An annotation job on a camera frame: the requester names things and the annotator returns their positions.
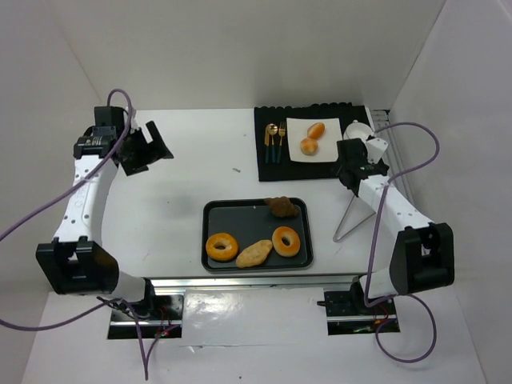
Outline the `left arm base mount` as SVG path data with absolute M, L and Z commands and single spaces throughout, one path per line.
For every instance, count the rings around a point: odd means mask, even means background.
M 143 339 L 156 336 L 164 339 L 182 337 L 183 294 L 155 295 L 148 308 L 132 303 L 138 316 L 139 327 Z M 134 315 L 129 307 L 121 302 L 107 305 L 110 309 L 110 320 L 107 338 L 109 340 L 137 339 Z

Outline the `round bun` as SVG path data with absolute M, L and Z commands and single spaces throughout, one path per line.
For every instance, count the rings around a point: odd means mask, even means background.
M 304 138 L 300 142 L 301 152 L 306 156 L 314 156 L 318 151 L 318 141 L 313 138 Z

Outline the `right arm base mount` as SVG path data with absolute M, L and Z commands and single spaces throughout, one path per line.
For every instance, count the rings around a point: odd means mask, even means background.
M 363 302 L 363 290 L 358 282 L 348 290 L 325 291 L 317 305 L 326 311 L 328 335 L 399 333 L 397 311 L 389 299 L 373 307 Z

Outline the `orange bread roll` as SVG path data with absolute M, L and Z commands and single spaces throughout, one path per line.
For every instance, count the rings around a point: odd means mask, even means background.
M 325 132 L 325 124 L 323 122 L 316 122 L 307 129 L 307 137 L 313 140 L 320 139 Z

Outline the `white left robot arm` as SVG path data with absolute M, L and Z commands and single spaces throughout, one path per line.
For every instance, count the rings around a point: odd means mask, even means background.
M 119 169 L 128 176 L 149 169 L 160 159 L 172 158 L 156 124 L 123 139 L 119 154 L 108 158 L 120 138 L 118 122 L 97 121 L 74 146 L 75 180 L 64 218 L 49 243 L 38 245 L 36 259 L 56 294 L 103 295 L 123 299 L 141 314 L 154 307 L 154 287 L 148 278 L 121 271 L 117 260 L 102 246 L 102 221 L 111 184 Z

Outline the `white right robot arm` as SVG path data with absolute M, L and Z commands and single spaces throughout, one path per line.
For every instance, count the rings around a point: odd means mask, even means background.
M 393 185 L 388 165 L 370 160 L 370 142 L 337 142 L 341 184 L 376 213 L 368 272 L 358 280 L 367 307 L 455 280 L 451 227 L 433 222 L 410 203 Z

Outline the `metal tongs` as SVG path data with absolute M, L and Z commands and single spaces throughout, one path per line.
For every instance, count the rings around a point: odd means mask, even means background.
M 353 196 L 334 232 L 333 241 L 340 243 L 357 228 L 375 216 L 375 211 L 363 200 Z

